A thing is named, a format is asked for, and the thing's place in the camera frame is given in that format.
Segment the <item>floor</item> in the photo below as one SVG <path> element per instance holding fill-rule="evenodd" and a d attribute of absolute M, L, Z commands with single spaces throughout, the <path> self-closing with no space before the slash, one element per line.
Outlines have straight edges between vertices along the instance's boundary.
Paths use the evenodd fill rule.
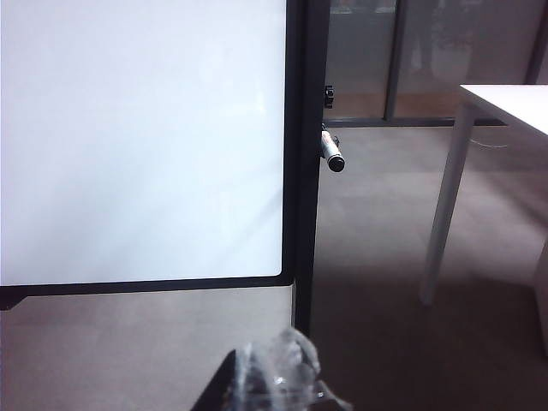
<path fill-rule="evenodd" d="M 2 411 L 189 410 L 233 348 L 290 324 L 291 287 L 25 299 L 3 313 Z"/>
<path fill-rule="evenodd" d="M 478 128 L 435 304 L 417 299 L 450 130 L 335 130 L 323 166 L 313 340 L 356 410 L 546 410 L 533 290 L 548 234 L 548 142 Z"/>
<path fill-rule="evenodd" d="M 435 305 L 417 299 L 448 128 L 335 130 L 322 164 L 313 341 L 361 410 L 548 408 L 531 280 L 548 142 L 479 128 Z M 231 348 L 289 322 L 291 288 L 34 298 L 3 315 L 3 411 L 189 409 Z"/>

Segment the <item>white table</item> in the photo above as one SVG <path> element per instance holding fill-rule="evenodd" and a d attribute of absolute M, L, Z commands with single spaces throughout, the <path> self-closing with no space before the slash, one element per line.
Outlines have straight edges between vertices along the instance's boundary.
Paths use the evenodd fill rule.
<path fill-rule="evenodd" d="M 548 137 L 548 86 L 483 85 L 461 88 L 462 105 L 453 127 L 428 245 L 425 275 L 420 286 L 420 299 L 425 305 L 431 305 L 433 301 L 474 120 L 487 114 L 530 133 Z M 535 291 L 548 352 L 548 275 L 543 273 L 548 274 L 548 241 L 535 273 Z"/>

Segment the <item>glass wall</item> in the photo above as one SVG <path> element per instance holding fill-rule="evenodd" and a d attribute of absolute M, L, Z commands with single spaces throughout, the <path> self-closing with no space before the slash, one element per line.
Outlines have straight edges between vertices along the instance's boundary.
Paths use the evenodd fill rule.
<path fill-rule="evenodd" d="M 522 84 L 545 0 L 408 0 L 396 117 L 454 116 L 459 84 Z"/>
<path fill-rule="evenodd" d="M 383 116 L 395 10 L 396 0 L 332 0 L 326 84 L 336 94 L 326 117 Z"/>

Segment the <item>black metal frame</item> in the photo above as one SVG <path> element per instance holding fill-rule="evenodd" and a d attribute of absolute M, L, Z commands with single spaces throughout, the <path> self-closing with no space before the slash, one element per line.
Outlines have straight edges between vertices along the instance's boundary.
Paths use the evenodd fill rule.
<path fill-rule="evenodd" d="M 386 98 L 384 101 L 383 118 L 374 117 L 350 117 L 350 118 L 326 118 L 328 127 L 452 127 L 454 117 L 394 117 L 396 109 L 397 87 L 402 62 L 403 37 L 407 21 L 408 2 L 415 0 L 396 0 L 396 16 L 390 51 L 390 65 L 386 84 Z M 529 59 L 527 74 L 523 84 L 536 84 L 539 71 L 544 61 L 548 46 L 548 0 L 539 24 L 539 30 L 535 39 L 533 51 Z M 497 119 L 481 119 L 476 125 L 497 126 L 502 123 Z"/>
<path fill-rule="evenodd" d="M 4 286 L 0 287 L 0 309 L 10 309 L 34 295 L 266 287 L 295 282 L 295 324 L 308 331 L 329 0 L 288 0 L 286 19 L 282 272 L 275 277 Z"/>

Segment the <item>black bracket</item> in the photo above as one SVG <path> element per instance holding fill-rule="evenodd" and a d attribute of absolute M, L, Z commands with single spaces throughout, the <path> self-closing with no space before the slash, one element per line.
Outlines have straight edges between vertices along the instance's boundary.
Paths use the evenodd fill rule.
<path fill-rule="evenodd" d="M 326 109 L 332 109 L 334 100 L 335 100 L 335 88 L 333 86 L 325 86 L 324 107 Z"/>

